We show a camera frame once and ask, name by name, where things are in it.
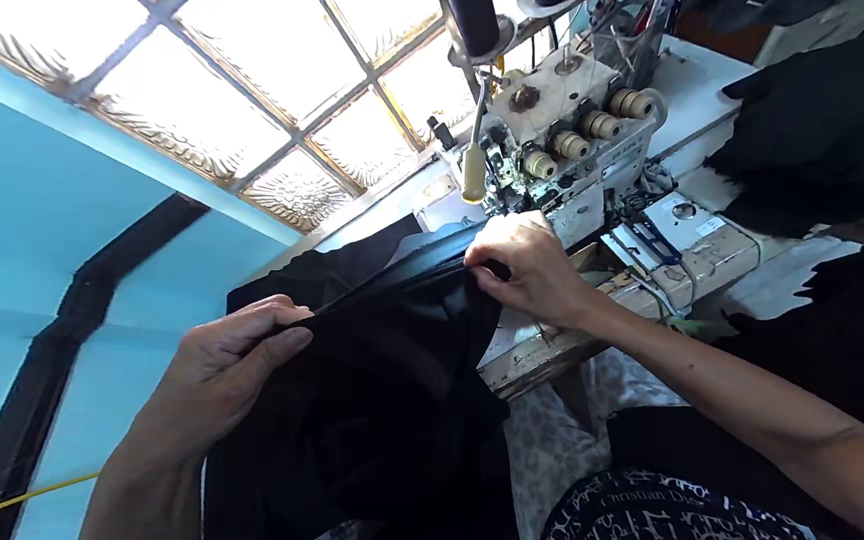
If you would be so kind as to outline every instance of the yellow cable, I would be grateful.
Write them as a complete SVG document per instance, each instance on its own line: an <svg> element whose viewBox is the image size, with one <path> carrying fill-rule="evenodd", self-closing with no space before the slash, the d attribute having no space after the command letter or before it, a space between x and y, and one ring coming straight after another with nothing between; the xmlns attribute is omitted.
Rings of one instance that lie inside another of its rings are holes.
<svg viewBox="0 0 864 540"><path fill-rule="evenodd" d="M64 488L68 485L74 485L78 483L85 482L87 480L94 479L99 476L99 472L92 472L91 474L86 474L85 476L79 476L77 478L72 478L70 480L66 480L64 482L59 482L57 484L50 485L48 487L43 487L42 489L36 489L35 491L30 491L25 495L19 495L18 497L12 497L8 500L3 500L0 502L0 510L5 509L6 507L11 507L12 505L21 503L23 501L28 501L32 497L37 497L42 495L43 493L48 493L50 491L55 491L57 489Z"/></svg>

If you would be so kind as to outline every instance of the black wall trim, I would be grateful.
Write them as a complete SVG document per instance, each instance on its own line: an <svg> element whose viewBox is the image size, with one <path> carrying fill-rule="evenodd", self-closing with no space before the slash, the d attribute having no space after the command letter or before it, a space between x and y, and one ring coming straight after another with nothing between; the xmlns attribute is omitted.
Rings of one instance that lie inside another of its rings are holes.
<svg viewBox="0 0 864 540"><path fill-rule="evenodd" d="M208 211L174 193L78 268L54 321L32 338L0 409L0 501L29 489L72 365L105 321L119 283ZM21 507L0 510L0 540L13 536Z"/></svg>

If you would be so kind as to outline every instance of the patterned clothing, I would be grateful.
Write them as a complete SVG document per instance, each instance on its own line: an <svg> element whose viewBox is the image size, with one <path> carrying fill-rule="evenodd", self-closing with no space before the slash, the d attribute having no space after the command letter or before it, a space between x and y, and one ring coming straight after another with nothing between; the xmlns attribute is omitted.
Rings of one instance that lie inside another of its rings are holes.
<svg viewBox="0 0 864 540"><path fill-rule="evenodd" d="M606 420L616 411L645 406L686 406L654 374L617 349L582 364L592 432L570 415L548 384L509 403L504 424L511 494L521 540L537 540L549 512L566 490L609 466Z"/></svg>
<svg viewBox="0 0 864 540"><path fill-rule="evenodd" d="M549 515L543 540L814 540L777 512L658 472L628 468L576 482Z"/></svg>

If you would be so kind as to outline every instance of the black fabric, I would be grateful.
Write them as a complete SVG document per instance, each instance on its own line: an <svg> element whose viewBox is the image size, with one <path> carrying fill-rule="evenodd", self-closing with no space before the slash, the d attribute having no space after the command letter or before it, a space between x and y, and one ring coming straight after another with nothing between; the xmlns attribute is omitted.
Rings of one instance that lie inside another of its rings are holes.
<svg viewBox="0 0 864 540"><path fill-rule="evenodd" d="M785 514L833 538L864 536L775 465L690 406L618 411L606 424L612 468L641 467Z"/></svg>
<svg viewBox="0 0 864 540"><path fill-rule="evenodd" d="M312 343L208 456L206 538L315 538L350 519L384 522L379 537L482 533L476 499L511 487L480 467L508 416L475 370L501 311L462 264L481 227L409 253L295 324ZM510 497L499 511L511 516Z"/></svg>
<svg viewBox="0 0 864 540"><path fill-rule="evenodd" d="M409 214L339 249L306 251L281 270L273 270L229 292L225 297L226 312L237 312L274 294L286 294L296 306L308 306L314 312L374 276L389 262L402 239L422 231L416 218Z"/></svg>
<svg viewBox="0 0 864 540"><path fill-rule="evenodd" d="M832 5L833 0L694 0L685 4L702 12L708 26L722 34L750 24L791 26Z"/></svg>
<svg viewBox="0 0 864 540"><path fill-rule="evenodd" d="M864 217L864 31L722 92L744 100L734 134L707 160L743 187L724 215L789 238Z"/></svg>
<svg viewBox="0 0 864 540"><path fill-rule="evenodd" d="M541 538L809 540L807 525L693 477L612 467L569 487Z"/></svg>
<svg viewBox="0 0 864 540"><path fill-rule="evenodd" d="M728 317L739 334L713 345L812 392L864 423L864 247L822 262L774 319Z"/></svg>

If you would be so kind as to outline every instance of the woman's right hand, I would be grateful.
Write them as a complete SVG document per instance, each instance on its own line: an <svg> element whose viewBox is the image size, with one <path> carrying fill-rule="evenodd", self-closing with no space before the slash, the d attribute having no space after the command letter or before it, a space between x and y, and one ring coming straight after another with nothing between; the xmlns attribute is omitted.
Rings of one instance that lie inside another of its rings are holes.
<svg viewBox="0 0 864 540"><path fill-rule="evenodd" d="M511 271L503 281L479 264L494 259ZM596 333L597 321L624 310L586 283L538 210L492 217L465 250L465 266L499 302L557 327Z"/></svg>

